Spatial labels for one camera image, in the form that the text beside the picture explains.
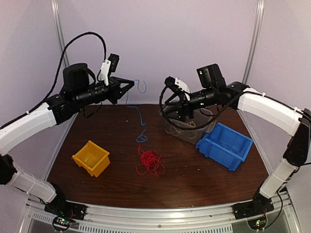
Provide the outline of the right aluminium corner post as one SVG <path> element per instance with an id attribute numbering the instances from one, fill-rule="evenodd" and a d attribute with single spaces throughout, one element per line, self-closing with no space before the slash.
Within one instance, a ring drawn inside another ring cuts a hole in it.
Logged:
<path id="1" fill-rule="evenodd" d="M 242 77 L 243 84 L 248 83 L 251 70 L 252 70 L 252 66 L 255 60 L 256 49 L 259 43 L 260 33 L 262 29 L 262 24 L 263 24 L 264 6 L 265 6 L 264 0 L 257 1 L 251 43 L 250 43 L 249 53 L 248 53 L 248 57 L 246 61 L 246 66 L 245 66 L 243 77 Z"/>

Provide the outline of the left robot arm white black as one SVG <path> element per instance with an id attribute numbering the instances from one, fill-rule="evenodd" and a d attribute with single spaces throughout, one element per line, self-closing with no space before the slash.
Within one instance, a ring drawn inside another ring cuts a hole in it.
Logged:
<path id="1" fill-rule="evenodd" d="M 70 205 L 59 187 L 23 171 L 9 155 L 15 146 L 40 131 L 60 125 L 86 106 L 105 100 L 117 104 L 134 86 L 134 81 L 112 77 L 116 65 L 104 61 L 98 78 L 86 63 L 73 64 L 63 70 L 64 84 L 59 94 L 43 100 L 38 107 L 0 129 L 0 183 L 11 185 L 39 198 L 60 216 Z"/>

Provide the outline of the blue plastic bin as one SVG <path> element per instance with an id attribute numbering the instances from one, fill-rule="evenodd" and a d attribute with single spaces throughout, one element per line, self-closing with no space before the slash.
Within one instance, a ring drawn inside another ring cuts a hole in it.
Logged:
<path id="1" fill-rule="evenodd" d="M 236 171 L 240 163 L 246 160 L 252 145 L 251 138 L 217 123 L 212 132 L 197 142 L 196 149 L 229 171 Z"/>

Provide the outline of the left aluminium corner post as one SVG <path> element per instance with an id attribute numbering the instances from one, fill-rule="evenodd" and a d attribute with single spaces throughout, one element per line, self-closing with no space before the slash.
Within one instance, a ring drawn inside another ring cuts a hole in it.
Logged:
<path id="1" fill-rule="evenodd" d="M 58 0 L 51 0 L 51 6 L 52 6 L 52 16 L 54 19 L 54 25 L 55 25 L 55 32 L 56 32 L 56 38 L 59 45 L 60 55 L 64 52 L 63 58 L 61 59 L 61 68 L 67 68 L 69 63 L 69 58 L 67 54 L 67 50 L 65 49 L 65 38 L 64 38 L 64 32 L 62 27 L 62 21 L 60 16 L 60 10 L 59 10 L 59 1 Z"/>

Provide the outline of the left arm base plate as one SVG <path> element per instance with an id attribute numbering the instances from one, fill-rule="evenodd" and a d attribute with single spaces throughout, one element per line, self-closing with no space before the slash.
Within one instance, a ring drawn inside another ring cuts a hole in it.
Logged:
<path id="1" fill-rule="evenodd" d="M 83 204 L 78 204 L 70 201 L 65 201 L 57 204 L 46 203 L 41 201 L 41 203 L 45 206 L 44 210 L 48 213 L 52 213 L 56 216 L 64 217 L 67 220 L 84 220 L 86 214 L 86 206 Z"/>

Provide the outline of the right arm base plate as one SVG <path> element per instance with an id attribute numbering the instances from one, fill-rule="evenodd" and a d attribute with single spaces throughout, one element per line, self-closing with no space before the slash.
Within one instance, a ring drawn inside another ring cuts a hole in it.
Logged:
<path id="1" fill-rule="evenodd" d="M 234 204 L 232 208 L 236 220 L 262 215 L 274 210 L 274 206 L 270 200 L 267 203 L 262 203 L 259 200 L 240 202 Z"/>

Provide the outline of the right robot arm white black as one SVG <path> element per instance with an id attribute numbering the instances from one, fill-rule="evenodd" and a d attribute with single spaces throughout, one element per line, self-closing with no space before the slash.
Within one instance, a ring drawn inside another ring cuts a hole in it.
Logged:
<path id="1" fill-rule="evenodd" d="M 311 112 L 291 107 L 241 82 L 227 85 L 218 64 L 198 68 L 197 74 L 203 88 L 197 92 L 190 92 L 188 85 L 179 78 L 165 79 L 159 107 L 162 116 L 171 125 L 178 127 L 170 120 L 171 114 L 177 114 L 178 120 L 185 121 L 188 117 L 193 118 L 196 109 L 221 105 L 221 110 L 211 121 L 230 107 L 258 116 L 291 136 L 282 159 L 249 203 L 249 210 L 260 214 L 271 197 L 306 163 L 311 143 Z"/>

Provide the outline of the yellow plastic bin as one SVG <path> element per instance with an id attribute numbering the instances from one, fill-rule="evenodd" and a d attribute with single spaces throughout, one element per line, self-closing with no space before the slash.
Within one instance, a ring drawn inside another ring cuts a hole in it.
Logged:
<path id="1" fill-rule="evenodd" d="M 110 165 L 109 155 L 110 152 L 89 140 L 71 158 L 79 167 L 84 168 L 90 176 L 98 178 Z"/>

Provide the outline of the aluminium front rail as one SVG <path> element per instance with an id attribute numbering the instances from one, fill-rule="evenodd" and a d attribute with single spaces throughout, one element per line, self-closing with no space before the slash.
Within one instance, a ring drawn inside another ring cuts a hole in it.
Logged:
<path id="1" fill-rule="evenodd" d="M 203 207 L 148 209 L 86 205 L 83 220 L 75 220 L 68 233 L 299 233 L 301 227 L 287 191 L 272 198 L 266 214 L 235 218 L 232 203 Z"/>

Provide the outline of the aluminium corner post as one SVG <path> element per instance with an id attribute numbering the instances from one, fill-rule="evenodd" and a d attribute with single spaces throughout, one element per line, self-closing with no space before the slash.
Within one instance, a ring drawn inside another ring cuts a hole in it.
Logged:
<path id="1" fill-rule="evenodd" d="M 64 32 L 62 27 L 62 21 L 60 16 L 60 10 L 59 10 L 59 1 L 58 0 L 51 0 L 51 6 L 52 6 L 52 16 L 54 19 L 54 25 L 55 25 L 55 32 L 56 32 L 56 38 L 59 45 L 60 55 L 64 52 L 63 58 L 61 59 L 61 68 L 67 68 L 69 63 L 69 58 L 67 54 L 67 50 L 65 49 L 65 38 L 64 38 Z"/>
<path id="2" fill-rule="evenodd" d="M 263 24 L 264 6 L 265 6 L 264 0 L 257 1 L 251 43 L 250 43 L 249 53 L 248 53 L 248 57 L 246 61 L 246 66 L 245 66 L 243 77 L 242 77 L 243 84 L 248 83 L 251 70 L 252 70 L 252 66 L 255 60 L 256 49 L 259 43 L 260 33 L 262 29 L 262 24 Z"/>

